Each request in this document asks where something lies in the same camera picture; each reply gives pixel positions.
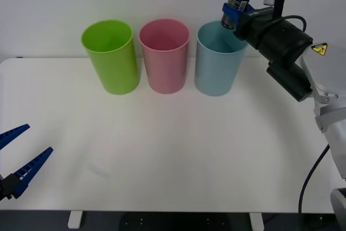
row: warning sticker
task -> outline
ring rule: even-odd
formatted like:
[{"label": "warning sticker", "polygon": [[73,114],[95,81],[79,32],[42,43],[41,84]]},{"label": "warning sticker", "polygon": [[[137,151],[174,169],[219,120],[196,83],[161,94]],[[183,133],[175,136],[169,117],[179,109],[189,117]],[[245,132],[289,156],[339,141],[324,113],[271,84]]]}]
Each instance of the warning sticker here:
[{"label": "warning sticker", "polygon": [[321,55],[325,55],[325,52],[327,51],[328,45],[327,43],[321,43],[318,45],[314,45],[311,46],[312,50],[314,50],[315,52],[321,54]]}]

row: black can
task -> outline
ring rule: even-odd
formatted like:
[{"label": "black can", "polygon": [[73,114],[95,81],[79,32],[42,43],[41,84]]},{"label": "black can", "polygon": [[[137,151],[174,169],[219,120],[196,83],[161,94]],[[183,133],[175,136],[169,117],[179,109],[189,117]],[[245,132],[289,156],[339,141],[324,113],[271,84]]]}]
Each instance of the black can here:
[{"label": "black can", "polygon": [[[247,5],[249,4],[250,0],[228,0],[227,3],[234,9],[237,9],[239,11],[244,11]],[[226,14],[223,14],[222,19],[221,19],[221,24],[228,28],[228,29],[235,29],[236,24]]]}]

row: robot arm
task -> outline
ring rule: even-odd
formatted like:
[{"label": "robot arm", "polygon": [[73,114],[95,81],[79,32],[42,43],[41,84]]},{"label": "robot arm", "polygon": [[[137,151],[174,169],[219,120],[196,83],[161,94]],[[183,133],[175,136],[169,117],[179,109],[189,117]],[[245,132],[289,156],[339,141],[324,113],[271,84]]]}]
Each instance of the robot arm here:
[{"label": "robot arm", "polygon": [[[248,5],[244,12],[224,4],[223,11],[236,24],[237,38],[269,61],[267,73],[292,97],[299,102],[314,97],[317,126],[346,179],[346,50],[314,43],[305,33],[303,17],[282,17],[284,0],[264,0],[264,4],[270,7],[255,10]],[[303,29],[291,24],[291,18],[300,19]]]}]

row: black cable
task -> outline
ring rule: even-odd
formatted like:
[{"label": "black cable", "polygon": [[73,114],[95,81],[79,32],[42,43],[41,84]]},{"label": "black cable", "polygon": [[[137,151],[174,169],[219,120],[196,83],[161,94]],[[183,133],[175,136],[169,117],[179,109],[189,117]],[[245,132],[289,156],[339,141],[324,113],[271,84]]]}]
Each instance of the black cable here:
[{"label": "black cable", "polygon": [[261,33],[265,33],[270,27],[272,27],[274,24],[285,21],[287,19],[299,19],[300,21],[303,22],[303,32],[305,32],[305,30],[307,29],[307,21],[304,19],[304,17],[302,16],[296,16],[296,15],[291,15],[291,16],[284,16],[284,17],[279,17],[275,20],[272,20],[270,22],[268,22],[267,24],[265,24],[265,26],[263,26],[261,28]]},{"label": "black cable", "polygon": [[318,164],[321,162],[321,160],[324,158],[325,154],[328,152],[329,150],[329,145],[327,145],[327,147],[324,149],[324,151],[321,153],[321,155],[319,156],[319,158],[317,159],[317,161],[315,162],[314,166],[312,167],[312,169],[310,170],[308,177],[305,179],[304,184],[303,184],[303,188],[301,191],[301,194],[299,196],[299,204],[298,204],[298,213],[301,214],[302,213],[302,204],[303,204],[303,196],[304,196],[304,191],[309,183],[309,180],[312,176],[312,174],[314,173],[315,169],[317,168]]},{"label": "black cable", "polygon": [[278,216],[277,213],[272,214],[271,217],[269,217],[269,218],[267,218],[266,220],[263,221],[263,224],[264,224],[264,225],[267,224],[268,222],[270,222],[271,220],[273,220],[273,219],[276,218],[277,216]]},{"label": "black cable", "polygon": [[287,20],[287,19],[299,19],[300,21],[303,22],[303,30],[302,31],[305,32],[305,30],[307,29],[307,21],[302,16],[295,16],[295,15],[284,16],[284,17],[280,17],[278,19],[275,19],[275,20],[271,21],[271,23],[276,24],[278,22],[281,22],[281,21],[284,21],[284,20]]}]

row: blue gripper jaw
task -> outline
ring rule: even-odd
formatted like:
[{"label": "blue gripper jaw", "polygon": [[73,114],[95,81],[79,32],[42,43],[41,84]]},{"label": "blue gripper jaw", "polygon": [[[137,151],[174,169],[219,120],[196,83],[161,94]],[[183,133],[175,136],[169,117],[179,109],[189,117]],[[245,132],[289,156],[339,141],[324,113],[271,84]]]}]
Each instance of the blue gripper jaw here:
[{"label": "blue gripper jaw", "polygon": [[232,8],[229,4],[224,3],[223,4],[223,8],[222,11],[225,13],[225,15],[229,16],[230,18],[232,18],[233,22],[236,25],[239,25],[240,22],[240,18],[243,15],[244,12],[251,12],[253,11],[254,8],[251,5],[247,5],[247,7],[245,8],[244,11],[239,11],[237,9]]},{"label": "blue gripper jaw", "polygon": [[[24,124],[0,134],[0,150],[29,128],[28,124]],[[15,173],[11,173],[4,179],[0,175],[0,201],[5,197],[19,198],[52,152],[53,148],[49,147]]]}]

